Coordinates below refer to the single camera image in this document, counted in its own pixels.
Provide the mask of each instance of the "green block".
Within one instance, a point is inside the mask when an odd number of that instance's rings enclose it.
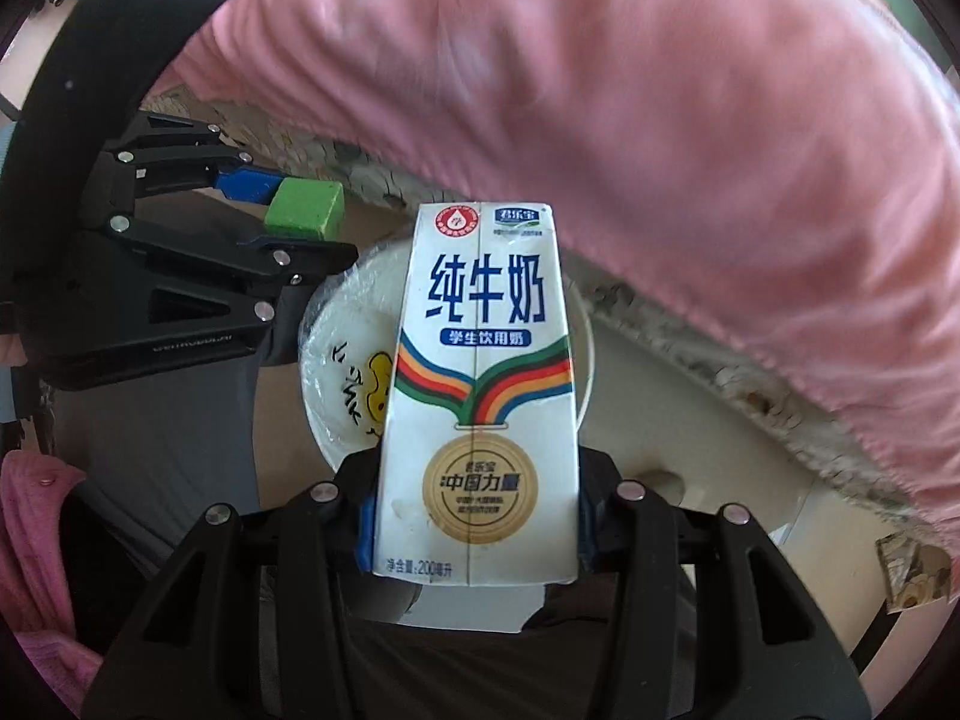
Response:
[[[344,185],[338,181],[285,178],[267,209],[263,226],[275,235],[332,241],[344,219]]]

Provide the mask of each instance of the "patterned fabric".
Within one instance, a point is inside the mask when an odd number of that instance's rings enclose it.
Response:
[[[354,199],[413,215],[424,202],[469,201],[376,160],[357,146],[318,138],[234,103],[202,103],[186,87],[148,100],[161,113],[217,122],[230,138],[291,175],[341,181]],[[563,271],[577,284],[592,317],[654,352],[746,415],[800,464],[846,498],[916,538],[940,543],[906,494],[881,474],[844,424],[749,356],[709,338],[653,300],[577,254]]]

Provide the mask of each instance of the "pink bedsheet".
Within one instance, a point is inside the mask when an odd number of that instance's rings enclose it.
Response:
[[[958,104],[876,0],[230,0],[179,82],[552,203],[856,432],[960,589]]]

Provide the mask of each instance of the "white milk carton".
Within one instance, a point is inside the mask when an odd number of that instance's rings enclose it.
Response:
[[[373,572],[577,577],[577,436],[550,207],[422,205],[382,443]]]

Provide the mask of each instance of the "pink fabric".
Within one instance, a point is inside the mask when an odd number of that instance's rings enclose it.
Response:
[[[230,0],[179,81],[552,203],[564,245],[850,426],[960,587],[957,99],[876,0]]]
[[[0,466],[0,613],[47,685],[77,715],[101,663],[75,641],[59,550],[61,506],[82,479],[77,469],[35,452],[11,452]]]

